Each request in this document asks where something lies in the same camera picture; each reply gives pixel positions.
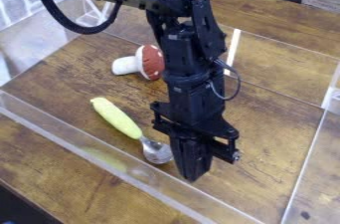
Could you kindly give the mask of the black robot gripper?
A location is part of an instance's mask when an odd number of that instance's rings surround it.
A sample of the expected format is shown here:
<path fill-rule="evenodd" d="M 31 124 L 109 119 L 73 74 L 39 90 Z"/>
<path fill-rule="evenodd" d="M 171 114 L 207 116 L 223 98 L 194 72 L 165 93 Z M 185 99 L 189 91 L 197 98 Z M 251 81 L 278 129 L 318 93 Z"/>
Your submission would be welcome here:
<path fill-rule="evenodd" d="M 222 118 L 222 74 L 191 87 L 169 87 L 169 101 L 153 102 L 150 108 L 154 129 L 169 136 L 175 168 L 185 180 L 195 181 L 209 171 L 213 156 L 229 163 L 238 160 L 238 131 Z"/>

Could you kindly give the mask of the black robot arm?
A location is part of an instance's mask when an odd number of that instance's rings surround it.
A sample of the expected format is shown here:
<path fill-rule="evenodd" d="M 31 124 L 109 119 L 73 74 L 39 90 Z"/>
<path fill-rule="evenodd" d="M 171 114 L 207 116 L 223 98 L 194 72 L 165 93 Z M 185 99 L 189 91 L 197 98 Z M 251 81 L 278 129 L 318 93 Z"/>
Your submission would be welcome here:
<path fill-rule="evenodd" d="M 222 118 L 223 71 L 219 59 L 226 51 L 225 34 L 214 21 L 209 0 L 121 1 L 146 12 L 163 53 L 162 78 L 169 100 L 154 102 L 153 127 L 169 136 L 169 147 L 179 176 L 195 181 L 217 157 L 227 163 L 238 159 L 235 128 Z"/>

